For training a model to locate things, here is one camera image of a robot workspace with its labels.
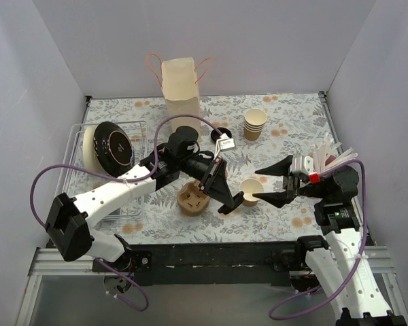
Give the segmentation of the black plastic cup lid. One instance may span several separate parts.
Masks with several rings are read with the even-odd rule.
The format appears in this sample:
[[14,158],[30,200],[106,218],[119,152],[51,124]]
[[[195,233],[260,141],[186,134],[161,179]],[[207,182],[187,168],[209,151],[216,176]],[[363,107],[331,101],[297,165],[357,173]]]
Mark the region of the black plastic cup lid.
[[219,214],[227,215],[237,209],[244,201],[244,192],[240,191],[233,197],[233,202],[224,204],[218,209]]
[[215,129],[213,129],[212,132],[211,132],[211,134],[210,134],[211,140],[212,140],[214,143],[220,138],[220,136],[221,136],[222,134],[225,134],[225,135],[226,135],[227,137],[229,137],[229,138],[232,137],[232,132],[231,132],[229,129],[224,128],[224,127],[218,127],[218,130],[219,130],[220,132],[217,132]]

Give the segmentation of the brown paper cup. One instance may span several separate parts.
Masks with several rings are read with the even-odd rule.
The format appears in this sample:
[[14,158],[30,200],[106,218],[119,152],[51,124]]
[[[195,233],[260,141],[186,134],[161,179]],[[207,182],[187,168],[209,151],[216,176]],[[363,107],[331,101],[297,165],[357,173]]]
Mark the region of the brown paper cup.
[[259,180],[250,178],[245,179],[240,184],[240,190],[243,192],[243,205],[244,206],[256,206],[259,198],[253,196],[253,194],[263,193],[264,187]]

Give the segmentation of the brown cardboard cup carrier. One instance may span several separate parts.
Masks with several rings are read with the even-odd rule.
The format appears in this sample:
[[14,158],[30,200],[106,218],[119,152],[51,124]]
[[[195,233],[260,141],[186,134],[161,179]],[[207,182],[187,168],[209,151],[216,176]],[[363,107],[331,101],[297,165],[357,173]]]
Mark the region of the brown cardboard cup carrier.
[[186,216],[200,215],[209,205],[210,197],[199,188],[198,180],[186,183],[177,193],[177,204]]

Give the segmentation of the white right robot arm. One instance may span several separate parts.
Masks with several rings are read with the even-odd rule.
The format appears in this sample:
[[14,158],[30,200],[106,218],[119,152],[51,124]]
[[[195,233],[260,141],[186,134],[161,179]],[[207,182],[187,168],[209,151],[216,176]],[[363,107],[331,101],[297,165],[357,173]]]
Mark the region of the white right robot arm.
[[319,199],[314,215],[322,235],[298,238],[294,261],[315,274],[326,300],[281,319],[299,318],[331,305],[336,325],[406,325],[404,316],[393,312],[381,294],[365,253],[367,218],[359,219],[351,203],[365,194],[363,163],[350,159],[319,173],[312,157],[287,156],[257,174],[284,178],[282,192],[254,194],[274,207],[290,204],[298,196]]

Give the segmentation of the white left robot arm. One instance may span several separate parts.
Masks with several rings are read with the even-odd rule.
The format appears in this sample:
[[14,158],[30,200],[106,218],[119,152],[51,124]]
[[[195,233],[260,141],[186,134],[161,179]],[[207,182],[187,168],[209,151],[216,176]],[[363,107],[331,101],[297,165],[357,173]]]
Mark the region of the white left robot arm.
[[214,154],[204,158],[195,151],[195,129],[180,126],[166,143],[119,177],[89,192],[70,197],[59,194],[53,201],[45,230],[65,261],[84,255],[103,259],[118,272],[131,263],[129,244],[119,235],[109,235],[94,227],[109,213],[126,203],[158,191],[177,180],[180,173],[196,179],[199,190],[222,203],[219,213],[228,214],[241,203],[241,194],[233,196],[226,179],[223,151],[235,148],[234,139],[222,134]]

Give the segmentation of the beige paper takeout bag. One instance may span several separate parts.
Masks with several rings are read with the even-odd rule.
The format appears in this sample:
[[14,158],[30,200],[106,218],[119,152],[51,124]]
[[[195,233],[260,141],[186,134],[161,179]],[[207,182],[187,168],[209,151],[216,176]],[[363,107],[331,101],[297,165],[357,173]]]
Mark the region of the beige paper takeout bag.
[[200,116],[199,81],[203,76],[197,75],[197,71],[203,64],[210,65],[213,58],[205,58],[199,64],[192,57],[160,60],[160,73],[157,73],[150,64],[152,57],[159,58],[155,53],[149,53],[146,65],[158,80],[169,115],[179,116],[171,120],[172,131],[180,126],[189,126],[201,136],[201,121],[184,115]]

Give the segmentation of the floral table mat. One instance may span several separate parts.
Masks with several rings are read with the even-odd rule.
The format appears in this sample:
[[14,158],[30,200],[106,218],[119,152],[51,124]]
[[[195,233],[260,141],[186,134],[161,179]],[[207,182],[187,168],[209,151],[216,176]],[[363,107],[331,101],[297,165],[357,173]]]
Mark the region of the floral table mat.
[[[244,137],[244,114],[262,109],[267,121],[260,137]],[[201,113],[200,147],[213,150],[212,126],[232,132],[236,147],[224,153],[228,185],[233,194],[245,179],[259,180],[267,192],[282,188],[282,179],[257,175],[288,155],[309,155],[314,145],[328,132],[335,135],[323,94],[267,94],[241,96],[204,96]],[[167,108],[162,98],[93,99],[81,124],[110,122],[147,122],[148,154],[154,143],[165,142],[171,132]],[[198,242],[265,242],[296,240],[321,232],[314,218],[313,198],[298,197],[277,209],[260,201],[256,206],[239,206],[228,215],[218,213],[219,203],[211,200],[203,213],[189,217],[177,204],[177,193],[190,181],[187,175],[153,194],[142,196],[142,216],[128,223],[100,221],[96,228],[119,234],[131,244],[177,244]]]

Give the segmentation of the stack of brown paper cups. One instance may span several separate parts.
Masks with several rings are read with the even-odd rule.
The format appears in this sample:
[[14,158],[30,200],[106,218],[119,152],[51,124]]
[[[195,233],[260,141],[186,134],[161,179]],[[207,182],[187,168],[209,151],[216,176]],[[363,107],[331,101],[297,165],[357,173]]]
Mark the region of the stack of brown paper cups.
[[244,137],[249,141],[256,141],[261,135],[267,114],[262,109],[251,108],[244,114]]

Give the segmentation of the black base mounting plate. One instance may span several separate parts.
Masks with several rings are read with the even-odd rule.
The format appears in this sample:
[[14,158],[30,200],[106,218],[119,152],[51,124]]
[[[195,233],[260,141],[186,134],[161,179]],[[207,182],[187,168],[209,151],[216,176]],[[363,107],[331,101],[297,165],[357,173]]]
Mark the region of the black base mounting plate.
[[291,275],[309,274],[306,253],[318,236],[295,241],[136,244],[115,262],[95,262],[94,272],[131,274],[141,286],[270,284],[289,285]]

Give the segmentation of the black round plate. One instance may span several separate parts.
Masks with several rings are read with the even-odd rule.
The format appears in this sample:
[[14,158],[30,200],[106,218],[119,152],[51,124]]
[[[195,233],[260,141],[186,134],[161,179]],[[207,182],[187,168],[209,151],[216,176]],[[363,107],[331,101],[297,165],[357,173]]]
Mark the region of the black round plate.
[[102,122],[94,131],[93,145],[101,168],[112,177],[119,177],[135,163],[134,147],[119,125]]

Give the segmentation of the aluminium frame rail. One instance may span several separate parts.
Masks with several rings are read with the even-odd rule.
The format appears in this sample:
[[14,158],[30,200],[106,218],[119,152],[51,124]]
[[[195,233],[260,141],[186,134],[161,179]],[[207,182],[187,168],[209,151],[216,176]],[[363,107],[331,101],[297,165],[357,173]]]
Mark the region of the aluminium frame rail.
[[[385,246],[367,246],[365,254],[369,257],[372,272],[380,275],[384,283],[384,294],[390,302],[393,312],[404,316],[408,324],[408,312],[399,288],[396,270],[390,254]],[[111,276],[110,272],[94,272],[93,258],[83,256],[73,262],[63,261],[56,249],[37,249],[28,273],[20,311],[16,319],[17,325],[29,325],[43,277],[45,276]]]

